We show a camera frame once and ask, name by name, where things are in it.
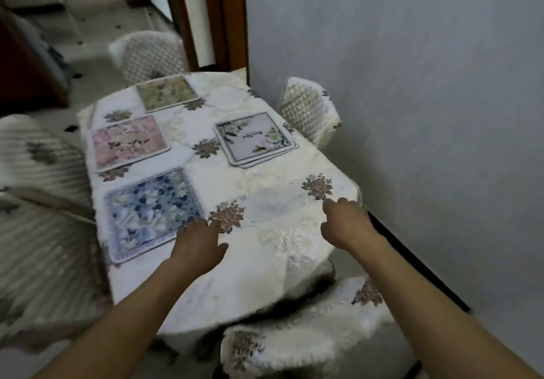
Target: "white lace tablecloth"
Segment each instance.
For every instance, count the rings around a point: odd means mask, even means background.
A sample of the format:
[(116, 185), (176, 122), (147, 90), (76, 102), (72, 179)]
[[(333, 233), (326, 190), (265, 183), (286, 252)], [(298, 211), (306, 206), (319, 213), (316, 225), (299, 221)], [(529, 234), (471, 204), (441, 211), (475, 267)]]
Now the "white lace tablecloth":
[[(204, 98), (201, 108), (153, 112), (172, 144), (169, 151), (114, 171), (90, 173), (104, 246), (109, 237), (105, 195), (178, 166), (185, 168), (208, 217), (220, 214), (232, 223), (232, 231), (219, 238), (230, 246), (225, 259), (187, 289), (159, 330), (180, 352), (203, 333), (281, 300), (310, 277), (333, 250), (320, 234), (322, 200), (358, 198), (357, 186), (296, 131), (298, 149), (248, 169), (231, 166), (221, 148), (199, 146), (215, 138), (213, 126), (219, 121), (262, 111), (278, 123), (284, 120), (230, 73), (191, 73), (187, 80)], [(78, 119), (85, 136), (89, 128), (145, 114), (136, 88), (130, 87), (86, 108)], [(93, 162), (88, 157), (89, 170)], [(173, 241), (109, 265), (114, 302), (140, 286), (172, 247)]]

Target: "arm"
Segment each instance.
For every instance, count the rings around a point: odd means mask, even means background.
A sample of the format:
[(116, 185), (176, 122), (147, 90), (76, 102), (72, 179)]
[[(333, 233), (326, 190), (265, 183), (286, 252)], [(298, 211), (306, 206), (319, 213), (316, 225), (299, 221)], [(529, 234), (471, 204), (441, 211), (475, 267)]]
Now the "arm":
[(178, 230), (170, 258), (35, 379), (129, 377), (181, 294), (223, 259), (228, 245), (217, 245), (219, 229), (199, 220)]
[(406, 262), (357, 203), (326, 200), (323, 237), (366, 270), (433, 378), (542, 379)]

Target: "forearm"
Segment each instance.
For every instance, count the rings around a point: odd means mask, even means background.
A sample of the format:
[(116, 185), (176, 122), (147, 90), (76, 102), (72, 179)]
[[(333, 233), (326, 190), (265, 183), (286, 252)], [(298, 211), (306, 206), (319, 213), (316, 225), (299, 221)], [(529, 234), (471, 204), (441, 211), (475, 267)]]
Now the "forearm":
[(435, 378), (540, 378), (377, 236), (352, 255), (368, 272), (424, 369)]
[(194, 277), (165, 260), (139, 288), (43, 369), (37, 379), (126, 378)]

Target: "green floral placemat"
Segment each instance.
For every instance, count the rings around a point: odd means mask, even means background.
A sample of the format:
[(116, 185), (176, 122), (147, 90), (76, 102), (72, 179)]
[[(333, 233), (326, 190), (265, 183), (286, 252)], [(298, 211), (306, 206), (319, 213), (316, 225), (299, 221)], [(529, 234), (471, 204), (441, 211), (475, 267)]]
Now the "green floral placemat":
[(136, 86), (146, 112), (172, 107), (199, 96), (194, 92), (183, 75), (147, 82)]

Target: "hand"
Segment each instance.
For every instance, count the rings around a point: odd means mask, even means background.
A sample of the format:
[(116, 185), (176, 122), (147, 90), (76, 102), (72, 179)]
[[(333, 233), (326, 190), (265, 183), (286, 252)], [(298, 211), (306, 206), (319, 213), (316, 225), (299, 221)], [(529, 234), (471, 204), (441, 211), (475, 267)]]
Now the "hand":
[(181, 227), (177, 231), (176, 244), (170, 259), (177, 261), (194, 279), (217, 266), (228, 249), (227, 243), (217, 245), (221, 223), (204, 219)]
[(323, 202), (323, 212), (327, 215), (327, 221), (321, 224), (323, 238), (351, 254), (361, 243), (381, 237), (357, 202), (340, 198), (335, 203), (326, 199)]

